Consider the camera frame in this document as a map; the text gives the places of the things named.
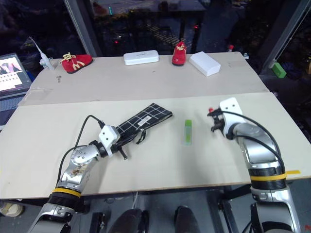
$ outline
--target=yellow tape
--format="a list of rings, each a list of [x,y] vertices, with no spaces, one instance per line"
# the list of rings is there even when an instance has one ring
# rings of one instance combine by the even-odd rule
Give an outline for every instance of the yellow tape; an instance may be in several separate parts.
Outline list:
[[[276,181],[285,179],[287,175],[290,174],[300,174],[299,170],[287,171],[284,174],[276,175],[276,176],[250,176],[252,181]]]
[[[66,188],[56,188],[53,190],[53,193],[55,193],[55,192],[69,193],[69,194],[75,195],[77,197],[81,197],[81,193],[70,190],[70,189],[66,189]]]

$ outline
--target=spray bottle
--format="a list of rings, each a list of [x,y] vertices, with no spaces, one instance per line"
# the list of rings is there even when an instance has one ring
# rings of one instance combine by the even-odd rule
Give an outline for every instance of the spray bottle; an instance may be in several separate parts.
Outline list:
[[[29,37],[35,44],[35,46],[37,47],[37,49],[40,52],[41,55],[41,60],[40,60],[40,64],[44,67],[44,65],[46,65],[50,70],[53,70],[54,67],[52,66],[50,60],[48,59],[48,57],[41,51],[41,49],[39,48],[39,46],[36,44],[36,42],[34,41],[34,39],[32,39],[31,37]]]

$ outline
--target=white table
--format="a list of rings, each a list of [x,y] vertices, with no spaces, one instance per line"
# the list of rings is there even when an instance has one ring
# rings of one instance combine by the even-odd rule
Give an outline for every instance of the white table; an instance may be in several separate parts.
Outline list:
[[[209,55],[221,64],[220,72],[209,77],[189,62],[174,66],[171,55],[134,66],[126,66],[122,57],[94,58],[74,74],[67,74],[57,59],[53,61],[56,69],[44,69],[20,105],[269,92],[241,53]]]
[[[18,107],[0,133],[0,198],[47,197],[55,186],[60,160],[74,145],[88,114],[118,125],[151,102],[171,110],[173,117],[148,130],[140,145],[125,146],[127,161],[115,154],[99,162],[84,194],[248,183],[237,143],[221,132],[212,133],[212,120],[207,117],[209,107],[231,96],[246,116],[276,138],[286,169],[301,171],[288,178],[310,177],[311,145],[272,93],[29,105]],[[191,146],[182,143],[185,119],[193,121]],[[99,132],[97,122],[90,120],[81,144],[97,139]]]

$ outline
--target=laptop screen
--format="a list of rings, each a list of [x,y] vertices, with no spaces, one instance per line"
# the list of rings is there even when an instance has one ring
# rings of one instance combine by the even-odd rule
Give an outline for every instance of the laptop screen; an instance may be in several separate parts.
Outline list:
[[[16,53],[0,56],[0,98],[26,92],[31,80]]]

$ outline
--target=green object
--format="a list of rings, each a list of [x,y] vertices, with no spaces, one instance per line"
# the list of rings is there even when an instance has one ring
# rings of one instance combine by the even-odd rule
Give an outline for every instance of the green object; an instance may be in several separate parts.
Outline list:
[[[274,63],[272,70],[279,78],[284,78],[286,75],[286,71],[283,69],[279,62]]]
[[[192,120],[185,120],[185,144],[192,144]]]

